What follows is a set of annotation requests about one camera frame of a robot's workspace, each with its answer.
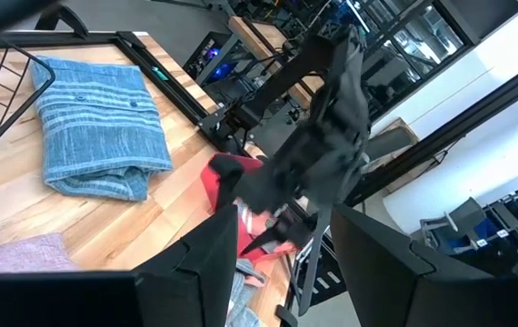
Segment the white wall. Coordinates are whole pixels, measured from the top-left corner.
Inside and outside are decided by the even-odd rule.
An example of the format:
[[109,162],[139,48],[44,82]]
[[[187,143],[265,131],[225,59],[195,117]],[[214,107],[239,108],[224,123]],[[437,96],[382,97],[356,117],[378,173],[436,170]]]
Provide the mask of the white wall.
[[[518,74],[518,15],[373,127],[403,118],[421,139]],[[454,210],[469,197],[481,204],[518,188],[518,103],[465,136],[431,172],[384,198],[406,233],[419,220]]]

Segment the pink cloth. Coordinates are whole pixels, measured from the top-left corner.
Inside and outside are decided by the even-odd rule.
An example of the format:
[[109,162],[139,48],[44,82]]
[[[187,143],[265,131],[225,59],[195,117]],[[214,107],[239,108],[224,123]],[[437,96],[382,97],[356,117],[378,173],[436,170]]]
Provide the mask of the pink cloth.
[[0,273],[76,271],[63,237],[50,233],[0,245]]

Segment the wooden countertop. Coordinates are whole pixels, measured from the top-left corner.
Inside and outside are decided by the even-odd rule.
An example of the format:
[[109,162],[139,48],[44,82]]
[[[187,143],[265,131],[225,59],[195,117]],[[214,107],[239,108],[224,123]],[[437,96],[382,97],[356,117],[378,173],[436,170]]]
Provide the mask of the wooden countertop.
[[[261,23],[253,23],[253,25],[274,49],[282,48],[284,46],[284,42],[287,39],[283,34],[281,34],[281,32],[279,32],[277,27]],[[243,21],[243,18],[237,16],[231,17],[229,19],[229,28],[239,37],[241,42],[243,42],[243,44],[257,59],[261,60],[274,55],[274,53],[271,52],[263,42],[261,42],[257,35],[253,33],[249,26],[247,26]],[[279,68],[281,68],[281,64],[275,62],[271,65],[269,70],[271,73],[275,73]],[[306,76],[303,80],[313,92],[317,91],[317,89],[324,84],[324,80],[319,76]],[[289,95],[291,95],[293,99],[302,106],[302,108],[309,108],[312,96],[309,95],[299,84],[295,84],[291,89],[289,89]]]
[[[204,108],[214,110],[213,100],[160,45],[147,35],[140,39]],[[114,45],[28,50],[35,55],[89,63],[131,64]],[[20,54],[7,58],[9,66],[23,70]],[[125,270],[161,252],[209,217],[212,209],[199,173],[215,149],[144,79],[158,105],[174,170],[153,176],[143,203],[63,196],[43,184],[43,131],[35,109],[29,108],[0,138],[0,244],[59,232],[70,257],[80,267]],[[31,77],[26,76],[12,109],[32,91]],[[265,325],[279,326],[274,311],[277,304],[284,303],[289,272],[283,259],[259,263],[256,268],[264,272],[268,282],[250,306]]]

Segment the blue towel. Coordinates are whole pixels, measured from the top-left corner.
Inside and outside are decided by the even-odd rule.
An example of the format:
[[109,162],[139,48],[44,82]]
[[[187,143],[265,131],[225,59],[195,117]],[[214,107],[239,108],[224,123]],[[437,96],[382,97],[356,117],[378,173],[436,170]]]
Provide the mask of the blue towel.
[[[68,195],[143,201],[152,173],[172,169],[140,69],[41,57],[55,82],[37,99],[46,184]],[[39,88],[48,72],[33,65]]]

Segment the gray floor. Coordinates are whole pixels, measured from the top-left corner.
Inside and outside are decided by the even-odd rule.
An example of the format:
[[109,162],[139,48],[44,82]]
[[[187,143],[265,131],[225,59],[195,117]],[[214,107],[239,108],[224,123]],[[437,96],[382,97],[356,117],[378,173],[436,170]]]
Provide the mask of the gray floor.
[[[90,30],[148,32],[180,65],[184,64],[208,31],[228,32],[226,16],[221,12],[143,0],[68,0],[65,4],[83,19]],[[35,21],[32,18],[16,29],[31,29]],[[384,209],[382,198],[380,193],[369,198],[366,213],[398,230]],[[301,327],[360,326],[347,293],[314,306],[299,322]]]

